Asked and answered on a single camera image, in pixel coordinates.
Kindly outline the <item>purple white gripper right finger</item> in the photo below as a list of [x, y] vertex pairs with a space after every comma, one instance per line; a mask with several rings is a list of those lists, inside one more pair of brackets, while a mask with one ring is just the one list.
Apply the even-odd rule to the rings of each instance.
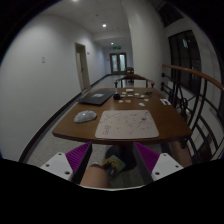
[[140, 143], [134, 143], [133, 152], [144, 182], [157, 181], [182, 169], [169, 154], [156, 153]]

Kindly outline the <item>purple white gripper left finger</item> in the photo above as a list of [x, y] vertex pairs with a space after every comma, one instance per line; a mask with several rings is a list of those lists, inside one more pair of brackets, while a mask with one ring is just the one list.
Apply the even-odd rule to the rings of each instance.
[[68, 153], [58, 152], [41, 168], [68, 181], [80, 181], [92, 153], [92, 143], [85, 143]]

